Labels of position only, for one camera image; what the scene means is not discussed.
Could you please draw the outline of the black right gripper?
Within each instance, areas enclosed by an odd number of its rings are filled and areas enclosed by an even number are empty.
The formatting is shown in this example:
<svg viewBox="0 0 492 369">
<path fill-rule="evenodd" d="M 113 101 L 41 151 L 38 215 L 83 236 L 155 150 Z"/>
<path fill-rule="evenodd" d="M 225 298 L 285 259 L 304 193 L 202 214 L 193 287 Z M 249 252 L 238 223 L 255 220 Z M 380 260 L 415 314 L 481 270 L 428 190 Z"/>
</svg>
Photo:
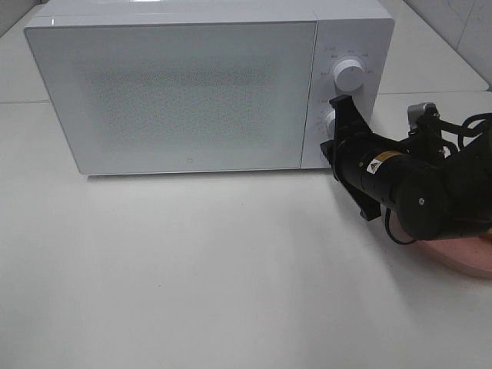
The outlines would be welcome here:
<svg viewBox="0 0 492 369">
<path fill-rule="evenodd" d="M 334 119 L 332 139 L 320 144 L 321 153 L 335 178 L 372 221 L 381 216 L 381 205 L 397 209 L 397 193 L 405 178 L 423 168 L 397 142 L 371 132 L 350 95 L 330 100 Z"/>
</svg>

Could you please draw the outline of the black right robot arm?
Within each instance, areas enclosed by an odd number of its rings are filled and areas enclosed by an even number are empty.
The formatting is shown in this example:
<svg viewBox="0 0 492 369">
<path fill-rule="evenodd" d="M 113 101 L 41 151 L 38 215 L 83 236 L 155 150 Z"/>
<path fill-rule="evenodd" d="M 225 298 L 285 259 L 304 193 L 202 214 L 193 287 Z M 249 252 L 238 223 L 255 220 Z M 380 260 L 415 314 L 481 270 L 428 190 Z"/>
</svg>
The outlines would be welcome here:
<svg viewBox="0 0 492 369">
<path fill-rule="evenodd" d="M 412 241 L 491 229 L 491 115 L 456 125 L 433 103 L 407 110 L 407 138 L 374 133 L 350 95 L 331 99 L 334 134 L 321 152 L 366 221 L 392 214 Z"/>
</svg>

